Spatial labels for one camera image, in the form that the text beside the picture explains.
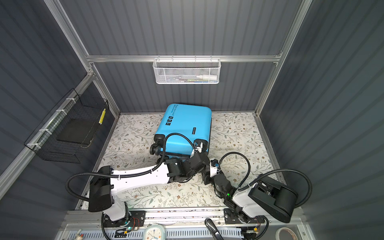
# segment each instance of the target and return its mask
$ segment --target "gray corrugated wall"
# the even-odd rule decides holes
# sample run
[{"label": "gray corrugated wall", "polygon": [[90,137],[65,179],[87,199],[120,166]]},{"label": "gray corrugated wall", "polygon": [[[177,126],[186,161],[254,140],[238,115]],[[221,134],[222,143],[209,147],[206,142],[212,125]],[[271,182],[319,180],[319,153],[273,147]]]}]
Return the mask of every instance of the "gray corrugated wall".
[{"label": "gray corrugated wall", "polygon": [[273,55],[300,0],[66,0],[91,55]]},{"label": "gray corrugated wall", "polygon": [[[90,55],[279,54],[300,0],[62,1]],[[254,110],[273,63],[223,63],[220,83],[159,85],[149,63],[95,63],[121,112],[171,103]]]},{"label": "gray corrugated wall", "polygon": [[219,84],[157,84],[152,63],[96,63],[121,112],[165,111],[171,103],[213,111],[254,110],[274,63],[222,63]]},{"label": "gray corrugated wall", "polygon": [[[315,1],[261,113],[317,239],[381,239],[384,2]],[[303,180],[286,175],[301,194]]]},{"label": "gray corrugated wall", "polygon": [[[43,0],[0,1],[0,173],[51,108],[86,72]],[[91,84],[84,94],[100,97]],[[0,239],[53,239],[77,200],[66,179],[92,170],[114,117],[107,112],[81,164],[34,157],[0,200]],[[81,193],[88,178],[76,179]]]}]

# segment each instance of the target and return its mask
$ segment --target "yellow object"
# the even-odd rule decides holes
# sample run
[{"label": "yellow object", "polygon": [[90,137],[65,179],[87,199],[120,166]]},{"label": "yellow object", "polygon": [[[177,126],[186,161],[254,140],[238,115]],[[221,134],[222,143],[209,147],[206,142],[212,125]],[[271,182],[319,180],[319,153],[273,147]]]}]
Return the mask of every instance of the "yellow object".
[{"label": "yellow object", "polygon": [[105,109],[104,109],[103,112],[101,113],[101,116],[100,116],[100,119],[99,119],[99,124],[102,124],[102,123],[103,123],[104,116],[105,116]]}]

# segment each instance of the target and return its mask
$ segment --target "clock face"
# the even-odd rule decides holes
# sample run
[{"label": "clock face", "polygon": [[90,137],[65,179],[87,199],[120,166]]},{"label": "clock face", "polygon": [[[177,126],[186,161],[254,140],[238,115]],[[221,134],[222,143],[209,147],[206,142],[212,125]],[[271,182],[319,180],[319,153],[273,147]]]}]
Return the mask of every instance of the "clock face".
[{"label": "clock face", "polygon": [[148,231],[144,235],[144,239],[146,240],[161,240],[162,238],[162,232],[161,229],[158,227],[153,227],[151,229],[148,229]]}]

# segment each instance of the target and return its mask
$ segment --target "black handle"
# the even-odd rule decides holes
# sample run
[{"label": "black handle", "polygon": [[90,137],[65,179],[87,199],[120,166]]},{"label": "black handle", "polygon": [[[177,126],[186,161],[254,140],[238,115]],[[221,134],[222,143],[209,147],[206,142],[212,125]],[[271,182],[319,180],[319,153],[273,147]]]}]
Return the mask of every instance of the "black handle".
[{"label": "black handle", "polygon": [[205,225],[207,226],[209,232],[212,234],[215,240],[223,240],[223,237],[221,236],[214,222],[210,218],[207,218],[205,220]]}]

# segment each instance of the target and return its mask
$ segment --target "white mesh basket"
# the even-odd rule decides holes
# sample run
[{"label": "white mesh basket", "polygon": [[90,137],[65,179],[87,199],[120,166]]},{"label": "white mesh basket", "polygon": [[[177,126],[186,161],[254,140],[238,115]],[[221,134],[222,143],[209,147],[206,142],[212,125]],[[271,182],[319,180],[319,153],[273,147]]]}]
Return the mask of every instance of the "white mesh basket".
[{"label": "white mesh basket", "polygon": [[217,84],[221,62],[165,62],[153,61],[158,84]]}]

